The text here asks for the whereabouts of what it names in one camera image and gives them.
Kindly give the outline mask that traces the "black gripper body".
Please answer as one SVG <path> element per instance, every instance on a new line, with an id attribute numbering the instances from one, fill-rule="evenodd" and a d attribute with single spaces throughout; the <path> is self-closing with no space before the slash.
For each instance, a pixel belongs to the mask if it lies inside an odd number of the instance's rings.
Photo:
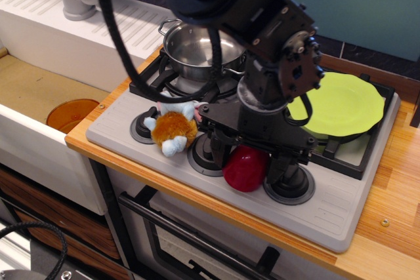
<path id="1" fill-rule="evenodd" d="M 271 153 L 291 155 L 296 163 L 308 164 L 317 140 L 301 127 L 287 122 L 284 112 L 261 113 L 240 102 L 205 104 L 199 107 L 201 122 L 235 137 L 238 145 Z"/>

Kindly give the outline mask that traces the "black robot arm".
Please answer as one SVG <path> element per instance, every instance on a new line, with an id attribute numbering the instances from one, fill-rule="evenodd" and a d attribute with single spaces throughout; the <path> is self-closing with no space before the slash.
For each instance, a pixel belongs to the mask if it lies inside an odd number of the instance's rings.
<path id="1" fill-rule="evenodd" d="M 221 30 L 247 51 L 245 74 L 238 83 L 234 119 L 213 106 L 203 113 L 212 123 L 211 144 L 218 165 L 227 162 L 230 137 L 271 153 L 267 181 L 294 186 L 306 177 L 315 141 L 302 130 L 305 120 L 290 118 L 285 109 L 295 98 L 320 87 L 324 76 L 314 40 L 313 20 L 293 0 L 167 0 L 177 18 L 188 24 Z"/>

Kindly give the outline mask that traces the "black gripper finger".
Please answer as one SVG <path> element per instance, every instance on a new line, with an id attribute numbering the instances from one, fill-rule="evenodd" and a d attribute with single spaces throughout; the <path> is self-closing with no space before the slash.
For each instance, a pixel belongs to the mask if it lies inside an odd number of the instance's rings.
<path id="1" fill-rule="evenodd" d="M 291 155 L 273 156 L 270 159 L 266 182 L 268 184 L 289 184 L 297 172 L 297 165 Z"/>
<path id="2" fill-rule="evenodd" d="M 214 130 L 210 140 L 213 161 L 222 169 L 228 161 L 232 147 L 237 146 L 238 141 L 235 137 L 226 135 L 222 130 Z"/>

